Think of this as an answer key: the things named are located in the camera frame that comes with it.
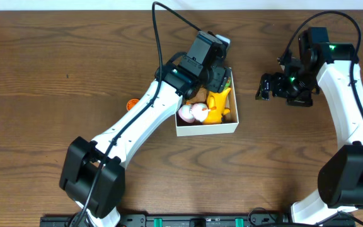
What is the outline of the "yellow rubber duck toy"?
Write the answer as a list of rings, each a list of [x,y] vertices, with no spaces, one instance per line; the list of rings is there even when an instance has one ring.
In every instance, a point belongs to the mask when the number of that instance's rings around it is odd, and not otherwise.
[[[209,113],[203,124],[221,124],[225,115],[230,113],[230,109],[226,108],[226,100],[231,88],[226,88],[221,93],[210,91],[207,96],[207,107]]]

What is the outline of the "brown plush toy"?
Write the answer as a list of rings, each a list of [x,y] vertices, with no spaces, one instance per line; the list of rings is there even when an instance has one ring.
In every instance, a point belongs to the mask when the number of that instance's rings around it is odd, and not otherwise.
[[[193,98],[186,101],[186,104],[205,103],[207,93],[208,91],[204,87],[201,87]]]

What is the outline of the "pink white snail toy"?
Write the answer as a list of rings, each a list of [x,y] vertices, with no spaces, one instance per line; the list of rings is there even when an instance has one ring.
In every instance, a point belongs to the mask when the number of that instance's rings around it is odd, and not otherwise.
[[[216,107],[208,107],[204,103],[184,104],[177,111],[179,117],[187,122],[195,121],[204,122],[208,118],[211,111],[216,110]]]

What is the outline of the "orange lattice ball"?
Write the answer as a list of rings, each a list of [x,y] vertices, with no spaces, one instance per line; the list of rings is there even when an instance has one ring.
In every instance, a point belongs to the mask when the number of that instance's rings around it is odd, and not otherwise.
[[[126,104],[127,111],[131,110],[138,102],[139,99],[137,98],[130,99]]]

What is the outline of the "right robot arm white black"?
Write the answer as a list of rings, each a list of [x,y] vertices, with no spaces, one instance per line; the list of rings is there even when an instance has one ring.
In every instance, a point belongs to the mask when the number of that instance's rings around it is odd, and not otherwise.
[[[320,226],[363,209],[363,85],[352,44],[316,42],[300,47],[300,58],[287,54],[281,73],[261,76],[255,98],[285,98],[288,105],[310,107],[322,91],[336,130],[338,151],[321,168],[318,186],[291,205],[292,224]]]

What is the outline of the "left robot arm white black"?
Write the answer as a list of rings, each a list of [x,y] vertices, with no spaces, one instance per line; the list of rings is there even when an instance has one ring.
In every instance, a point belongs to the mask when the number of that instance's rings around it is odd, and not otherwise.
[[[188,66],[168,61],[158,68],[144,96],[117,123],[91,141],[69,145],[59,186],[81,211],[69,226],[116,226],[117,206],[125,193],[125,170],[136,151],[186,98],[204,87],[221,93],[231,77],[228,67]]]

